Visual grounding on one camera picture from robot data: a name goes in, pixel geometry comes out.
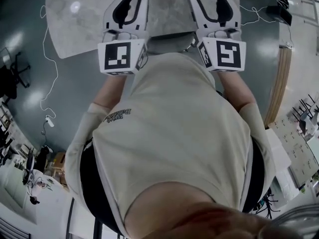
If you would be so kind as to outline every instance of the gray marble table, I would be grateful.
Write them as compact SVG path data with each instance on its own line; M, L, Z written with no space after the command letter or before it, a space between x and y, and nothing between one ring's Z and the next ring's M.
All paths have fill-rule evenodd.
M102 40L103 14L113 0L45 0L46 18L55 50L67 58L97 49ZM127 20L132 17L133 0ZM202 0L207 14L217 18L216 0ZM188 0L149 0L150 36L196 30Z

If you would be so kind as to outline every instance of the cardboard box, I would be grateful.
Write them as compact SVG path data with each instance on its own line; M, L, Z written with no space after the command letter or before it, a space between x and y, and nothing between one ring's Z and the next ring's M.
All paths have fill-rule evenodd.
M60 177L60 184L63 186L63 188L64 188L66 191L69 191L68 184L66 183L66 180L65 180L65 175L61 175L61 177Z
M53 160L52 167L63 169L65 162L65 152L58 152Z

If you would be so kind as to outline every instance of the box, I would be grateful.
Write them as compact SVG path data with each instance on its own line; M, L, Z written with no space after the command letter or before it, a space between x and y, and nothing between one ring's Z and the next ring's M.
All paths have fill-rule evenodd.
M245 42L203 37L197 47L208 71L237 72L245 70Z
M66 183L66 180L65 180L65 175L64 174L62 174L61 176L60 176L60 184L63 186L63 188L65 189L65 190L67 190L68 191L68 184Z
M63 169L65 162L65 152L58 152L53 160L52 167Z

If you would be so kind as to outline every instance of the beige t-shirt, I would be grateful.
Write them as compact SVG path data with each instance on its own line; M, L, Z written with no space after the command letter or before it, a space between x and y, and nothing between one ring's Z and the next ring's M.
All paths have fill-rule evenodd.
M103 187L122 221L134 199L160 182L186 183L239 209L251 136L264 157L263 193L275 175L257 105L236 112L212 75L178 53L151 57L112 111L91 105L84 115L66 156L67 182L82 202L79 152L92 134Z

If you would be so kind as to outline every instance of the gray floor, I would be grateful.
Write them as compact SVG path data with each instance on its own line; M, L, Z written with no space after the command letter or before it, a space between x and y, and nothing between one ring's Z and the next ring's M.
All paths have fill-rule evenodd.
M257 9L266 5L275 5L276 0L240 0L246 8ZM9 47L13 55L21 55L21 68L26 62L31 65L25 79L30 80L30 87L19 85L18 97L11 100L9 108L15 121L25 136L39 147L44 143L42 125L46 112L39 106L39 93L43 97L49 91L56 76L54 63L43 57L42 41L46 31L46 20L39 17L39 11L45 0L3 0L0 11L0 48L13 44L12 37L22 34L21 43ZM243 22L255 20L256 15L242 10ZM258 101L261 113L265 116L270 101L271 88L277 73L279 24L249 24L243 28L242 39L247 42L246 69L241 75L252 89ZM50 106L56 112L55 127L46 125L48 144L56 151L66 150L77 130L83 112L103 84L106 76L99 72L97 51L83 53L66 59L59 59L50 36L45 42L48 57L56 60L59 78L54 89L43 106ZM129 79L125 94L129 92Z

